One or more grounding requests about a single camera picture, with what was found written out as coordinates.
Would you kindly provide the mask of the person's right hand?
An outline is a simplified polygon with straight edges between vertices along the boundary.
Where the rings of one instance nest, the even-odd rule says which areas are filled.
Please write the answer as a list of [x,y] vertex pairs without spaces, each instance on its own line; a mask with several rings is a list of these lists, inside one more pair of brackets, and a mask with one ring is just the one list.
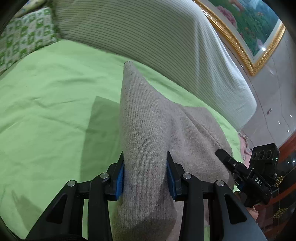
[[247,207],[246,208],[247,211],[249,212],[249,214],[252,216],[252,218],[254,220],[257,220],[258,219],[258,216],[259,216],[259,212],[255,209],[255,207]]

